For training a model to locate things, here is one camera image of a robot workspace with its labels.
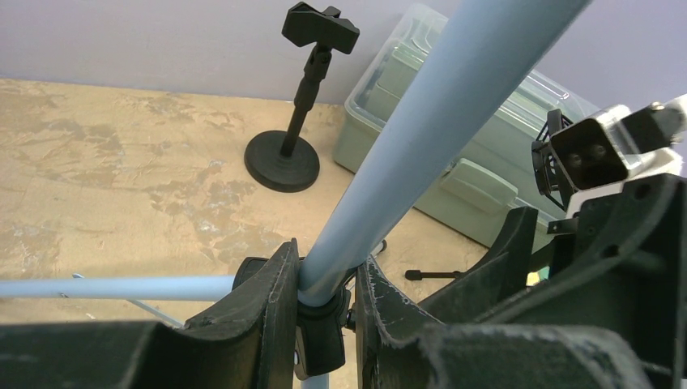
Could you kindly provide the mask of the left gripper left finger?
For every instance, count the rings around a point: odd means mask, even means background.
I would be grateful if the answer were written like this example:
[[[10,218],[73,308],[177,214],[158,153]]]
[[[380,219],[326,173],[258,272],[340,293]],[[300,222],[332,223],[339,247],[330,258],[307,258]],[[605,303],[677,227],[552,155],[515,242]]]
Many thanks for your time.
[[[1,328],[4,388],[290,388],[295,241],[181,329],[152,321]]]

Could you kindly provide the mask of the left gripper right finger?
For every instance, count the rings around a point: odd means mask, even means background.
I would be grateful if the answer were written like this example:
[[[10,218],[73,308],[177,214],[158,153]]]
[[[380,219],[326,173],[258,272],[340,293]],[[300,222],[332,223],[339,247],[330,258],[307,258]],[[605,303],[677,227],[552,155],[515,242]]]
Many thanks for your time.
[[[374,261],[356,274],[362,388],[648,388],[630,346],[598,327],[446,324]]]

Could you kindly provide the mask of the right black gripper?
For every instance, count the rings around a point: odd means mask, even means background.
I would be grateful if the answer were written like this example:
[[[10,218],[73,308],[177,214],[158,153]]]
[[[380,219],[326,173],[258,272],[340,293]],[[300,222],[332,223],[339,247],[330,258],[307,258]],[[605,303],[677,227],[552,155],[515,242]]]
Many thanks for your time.
[[[469,323],[525,289],[538,211],[519,207],[473,267],[419,303],[444,323]],[[580,249],[584,281],[566,285],[592,324],[628,341],[653,375],[686,374],[686,180],[671,174],[631,182],[587,201]]]

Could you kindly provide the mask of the black round-base mic stand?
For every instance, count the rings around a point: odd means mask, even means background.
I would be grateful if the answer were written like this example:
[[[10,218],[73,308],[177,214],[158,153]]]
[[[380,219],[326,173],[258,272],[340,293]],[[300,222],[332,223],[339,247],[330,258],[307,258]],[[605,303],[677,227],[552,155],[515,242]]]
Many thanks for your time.
[[[287,130],[268,130],[255,135],[244,152],[245,167],[259,184],[281,193],[295,193],[311,187],[320,172],[314,147],[300,137],[302,127],[328,73],[332,52],[350,54],[360,30],[341,10],[329,6],[318,11],[306,2],[291,7],[282,35],[297,47],[312,44],[304,75],[293,99],[294,110]]]

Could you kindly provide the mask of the blue music stand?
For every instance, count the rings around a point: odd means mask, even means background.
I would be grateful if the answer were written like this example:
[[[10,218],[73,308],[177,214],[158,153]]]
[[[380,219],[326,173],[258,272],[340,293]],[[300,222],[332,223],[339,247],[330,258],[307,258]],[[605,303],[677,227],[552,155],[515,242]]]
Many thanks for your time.
[[[464,1],[392,113],[297,272],[293,378],[325,388],[344,363],[345,287],[372,250],[587,7],[585,1]],[[206,301],[250,278],[8,280],[3,297]]]

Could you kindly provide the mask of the black tripod shock-mount stand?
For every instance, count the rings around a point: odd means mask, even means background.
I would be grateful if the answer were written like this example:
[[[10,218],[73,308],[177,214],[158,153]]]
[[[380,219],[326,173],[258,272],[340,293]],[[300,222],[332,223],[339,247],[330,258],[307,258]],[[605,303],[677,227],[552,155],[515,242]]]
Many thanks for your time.
[[[537,190],[563,211],[566,211],[566,206],[570,205],[571,196],[574,191],[564,177],[561,163],[553,155],[551,138],[556,133],[573,124],[574,122],[565,116],[560,109],[548,111],[546,123],[537,135],[536,140],[531,143],[532,165]],[[556,200],[553,197],[554,192],[560,193],[561,200]],[[546,224],[547,235],[553,237],[556,234],[564,233],[566,229],[570,230],[572,228],[570,225],[576,225],[576,222],[563,220],[565,219],[549,221]],[[549,255],[551,255],[552,250],[551,244],[547,244],[544,248],[533,253],[530,259],[530,271],[541,273],[542,269],[548,268],[551,261]],[[418,281],[423,279],[454,279],[462,274],[461,271],[407,270],[404,277],[407,280]]]

